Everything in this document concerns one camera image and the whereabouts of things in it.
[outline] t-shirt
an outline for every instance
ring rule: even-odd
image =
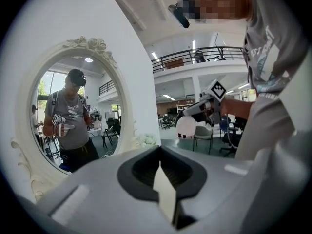
[[[36,118],[36,115],[35,115],[35,114],[32,114],[32,115],[31,115],[31,121],[32,121],[32,124],[33,124],[33,129],[34,129],[35,135],[39,135],[39,133],[38,133],[38,128],[35,127],[35,126],[38,125],[37,118]]]
[[[48,116],[52,115],[52,97],[53,94],[49,96],[45,113]],[[54,114],[60,115],[66,119],[65,124],[74,125],[74,129],[70,129],[65,137],[58,138],[60,142],[60,148],[62,149],[75,149],[84,146],[88,140],[88,130],[87,125],[84,121],[83,115],[88,114],[88,110],[83,106],[80,101],[79,96],[72,101],[66,100],[64,91],[60,90],[58,92],[58,99],[54,106]]]
[[[309,41],[283,0],[251,0],[243,55],[258,93],[281,92],[303,61]]]

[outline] light fixture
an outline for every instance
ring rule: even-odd
[[[152,56],[156,59],[157,62],[159,62],[159,59],[158,59],[157,55],[155,54],[155,52],[152,52]]]
[[[192,41],[192,48],[194,49],[193,52],[195,52],[195,49],[196,49],[196,41]]]
[[[85,60],[86,60],[86,62],[93,62],[93,60],[91,58],[88,58],[88,57]]]
[[[245,85],[239,87],[238,89],[241,89],[241,88],[246,87],[246,86],[248,86],[248,85],[249,85],[249,83],[247,83],[247,84],[245,84]]]

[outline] backpack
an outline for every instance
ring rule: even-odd
[[[56,105],[57,100],[58,100],[58,95],[59,95],[59,92],[58,92],[58,91],[56,91],[56,92],[54,92],[54,93],[52,94],[52,116],[53,116],[53,112],[54,112],[55,105]],[[79,96],[79,99],[80,99],[80,101],[81,101],[83,107],[84,107],[84,108],[87,110],[87,112],[88,112],[87,105],[84,103],[84,99],[83,99],[82,95],[78,94],[78,96]]]

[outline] ornate mirror frame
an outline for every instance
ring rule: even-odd
[[[45,72],[61,59],[72,56],[97,59],[105,67],[105,71],[116,87],[121,102],[122,125],[114,155],[136,149],[138,146],[138,141],[134,137],[134,121],[129,91],[112,52],[106,50],[104,41],[96,38],[87,40],[86,37],[80,37],[67,40],[51,48],[40,60],[34,63],[20,84],[20,93],[16,98],[15,108],[17,116],[17,120],[15,120],[16,137],[11,140],[12,147],[21,150],[19,165],[23,165],[29,173],[31,188],[36,200],[67,178],[69,173],[50,163],[48,158],[39,150],[34,133],[31,131],[32,96]]]

